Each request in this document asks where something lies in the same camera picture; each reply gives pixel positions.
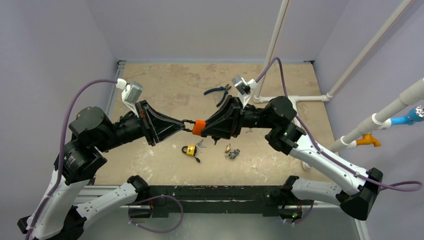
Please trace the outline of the orange black padlock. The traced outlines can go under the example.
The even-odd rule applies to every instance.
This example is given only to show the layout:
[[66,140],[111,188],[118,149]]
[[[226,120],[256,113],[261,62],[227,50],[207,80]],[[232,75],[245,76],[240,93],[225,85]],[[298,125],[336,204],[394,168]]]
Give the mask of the orange black padlock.
[[207,124],[203,120],[188,120],[188,119],[181,120],[181,123],[193,124],[192,129],[184,128],[183,130],[186,132],[192,133],[193,135],[196,135],[196,136],[202,135],[202,130],[206,127],[206,124]]

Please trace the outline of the yellow black padlock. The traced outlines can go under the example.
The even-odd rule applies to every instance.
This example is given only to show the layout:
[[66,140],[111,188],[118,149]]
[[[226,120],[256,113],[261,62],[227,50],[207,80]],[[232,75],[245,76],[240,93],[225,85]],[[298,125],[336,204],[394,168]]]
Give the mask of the yellow black padlock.
[[201,154],[203,152],[203,148],[206,148],[203,146],[203,139],[200,140],[198,143],[193,145],[185,145],[181,148],[181,152],[187,156],[193,157],[197,163],[200,163],[201,160],[198,157],[198,154]]

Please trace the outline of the long shackle brass padlock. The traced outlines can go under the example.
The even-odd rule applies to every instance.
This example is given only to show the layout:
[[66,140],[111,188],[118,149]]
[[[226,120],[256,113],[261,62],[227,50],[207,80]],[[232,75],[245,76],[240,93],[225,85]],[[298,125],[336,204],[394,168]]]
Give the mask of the long shackle brass padlock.
[[229,153],[231,151],[231,144],[229,143],[226,147],[225,147],[225,153]]

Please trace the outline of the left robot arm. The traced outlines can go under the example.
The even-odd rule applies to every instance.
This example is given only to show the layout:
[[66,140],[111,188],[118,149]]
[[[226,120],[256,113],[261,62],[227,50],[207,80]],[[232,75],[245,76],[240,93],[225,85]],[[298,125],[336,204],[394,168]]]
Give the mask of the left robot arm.
[[135,111],[115,123],[99,107],[84,108],[66,128],[72,138],[54,162],[45,199],[35,213],[17,223],[28,240],[76,240],[93,223],[121,206],[152,204],[150,186],[138,175],[96,199],[77,205],[74,201],[107,162],[104,152],[140,138],[154,146],[185,125],[141,101],[135,104]]

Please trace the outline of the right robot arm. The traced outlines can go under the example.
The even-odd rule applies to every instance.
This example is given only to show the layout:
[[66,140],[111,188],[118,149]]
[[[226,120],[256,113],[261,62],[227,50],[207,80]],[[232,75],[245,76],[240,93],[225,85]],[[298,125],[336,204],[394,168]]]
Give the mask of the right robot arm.
[[365,169],[339,157],[311,139],[311,135],[292,121],[297,116],[286,96],[273,98],[264,108],[228,96],[223,106],[204,122],[193,128],[194,134],[212,137],[214,141],[236,138],[242,128],[269,129],[268,144],[277,152],[296,158],[327,176],[336,192],[323,190],[323,182],[309,182],[310,188],[296,178],[281,189],[280,196],[288,204],[296,200],[318,200],[340,206],[350,217],[365,221],[380,193],[383,173],[373,167]]

